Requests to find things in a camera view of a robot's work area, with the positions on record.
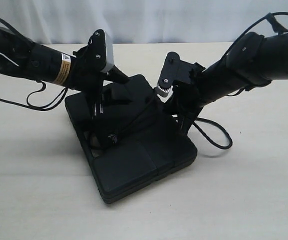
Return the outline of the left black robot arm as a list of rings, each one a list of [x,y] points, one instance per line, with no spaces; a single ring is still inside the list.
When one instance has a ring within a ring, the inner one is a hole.
[[[63,87],[56,97],[61,102],[68,90],[84,93],[94,115],[104,107],[126,105],[129,97],[116,97],[103,89],[103,82],[126,84],[129,77],[114,65],[113,44],[103,30],[96,30],[86,46],[67,54],[36,43],[0,27],[0,74]]]

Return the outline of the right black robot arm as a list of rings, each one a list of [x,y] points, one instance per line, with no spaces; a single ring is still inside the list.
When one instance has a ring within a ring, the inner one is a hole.
[[[255,32],[243,36],[228,54],[205,68],[169,52],[157,82],[158,93],[169,95],[164,110],[180,118],[187,133],[193,120],[208,104],[235,91],[262,88],[273,80],[288,80],[288,32],[264,37]]]

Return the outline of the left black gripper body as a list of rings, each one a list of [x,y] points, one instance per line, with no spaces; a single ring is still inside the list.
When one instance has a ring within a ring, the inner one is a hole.
[[[84,46],[70,55],[71,68],[66,88],[96,99],[103,85],[103,74],[96,68],[96,53],[91,46]]]

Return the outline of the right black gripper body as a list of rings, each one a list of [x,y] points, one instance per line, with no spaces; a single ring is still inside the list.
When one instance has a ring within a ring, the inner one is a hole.
[[[198,77],[205,70],[205,67],[198,63],[192,83],[189,85],[175,85],[172,86],[173,94],[164,104],[164,112],[169,115],[178,115],[179,113],[193,112],[197,113],[201,111],[201,108],[197,106],[200,100],[200,92],[197,87]]]

